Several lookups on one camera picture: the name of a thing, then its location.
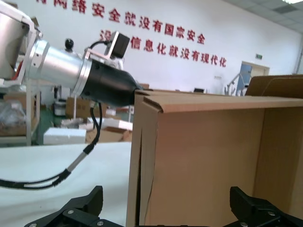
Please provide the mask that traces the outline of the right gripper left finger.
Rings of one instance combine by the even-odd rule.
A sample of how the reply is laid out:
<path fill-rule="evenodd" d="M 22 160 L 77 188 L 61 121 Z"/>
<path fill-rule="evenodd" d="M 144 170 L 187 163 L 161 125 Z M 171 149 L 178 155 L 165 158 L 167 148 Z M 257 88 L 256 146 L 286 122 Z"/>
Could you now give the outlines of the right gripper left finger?
<path fill-rule="evenodd" d="M 60 210 L 34 220 L 27 227 L 118 227 L 117 223 L 100 219 L 103 187 L 95 186 L 86 196 L 70 199 Z"/>

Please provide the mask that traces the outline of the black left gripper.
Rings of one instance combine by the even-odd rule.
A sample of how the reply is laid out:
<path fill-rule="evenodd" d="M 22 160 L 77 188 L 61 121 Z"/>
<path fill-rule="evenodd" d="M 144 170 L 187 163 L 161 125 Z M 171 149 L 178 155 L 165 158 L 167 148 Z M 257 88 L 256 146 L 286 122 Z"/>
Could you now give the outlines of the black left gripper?
<path fill-rule="evenodd" d="M 93 60 L 80 96 L 109 106 L 124 107 L 134 104 L 135 91 L 141 89 L 128 72 Z"/>

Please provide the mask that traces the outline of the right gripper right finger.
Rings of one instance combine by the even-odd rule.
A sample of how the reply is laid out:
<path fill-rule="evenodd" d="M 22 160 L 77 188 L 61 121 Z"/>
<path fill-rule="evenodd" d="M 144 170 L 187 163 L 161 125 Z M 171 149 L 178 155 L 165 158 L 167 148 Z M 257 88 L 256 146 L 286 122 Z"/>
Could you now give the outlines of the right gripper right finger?
<path fill-rule="evenodd" d="M 237 221 L 226 227 L 303 227 L 303 220 L 282 212 L 265 199 L 248 196 L 239 187 L 230 188 L 230 208 Z"/>

